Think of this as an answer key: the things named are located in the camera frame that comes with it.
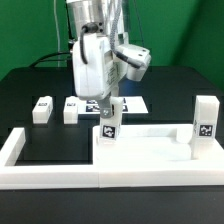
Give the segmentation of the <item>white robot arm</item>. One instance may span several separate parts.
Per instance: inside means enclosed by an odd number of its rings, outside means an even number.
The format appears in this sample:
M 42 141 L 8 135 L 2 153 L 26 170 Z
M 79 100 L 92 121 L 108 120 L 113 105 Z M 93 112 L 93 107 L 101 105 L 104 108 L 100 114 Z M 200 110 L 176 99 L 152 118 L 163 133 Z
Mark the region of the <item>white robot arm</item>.
M 95 100 L 102 118 L 111 118 L 112 92 L 126 75 L 130 57 L 122 0 L 66 0 L 71 33 L 75 93 L 80 100 Z

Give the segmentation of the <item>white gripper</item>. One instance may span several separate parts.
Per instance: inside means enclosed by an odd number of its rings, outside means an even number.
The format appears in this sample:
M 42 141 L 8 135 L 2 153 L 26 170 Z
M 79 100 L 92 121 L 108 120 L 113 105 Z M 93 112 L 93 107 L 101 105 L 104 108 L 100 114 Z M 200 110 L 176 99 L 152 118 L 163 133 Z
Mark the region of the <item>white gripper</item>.
M 87 64 L 83 63 L 80 56 L 80 42 L 73 45 L 76 95 L 82 100 L 99 100 L 100 116 L 111 118 L 112 104 L 106 96 L 126 75 L 127 65 L 113 56 L 109 39 L 98 37 L 96 33 L 84 36 L 84 52 Z

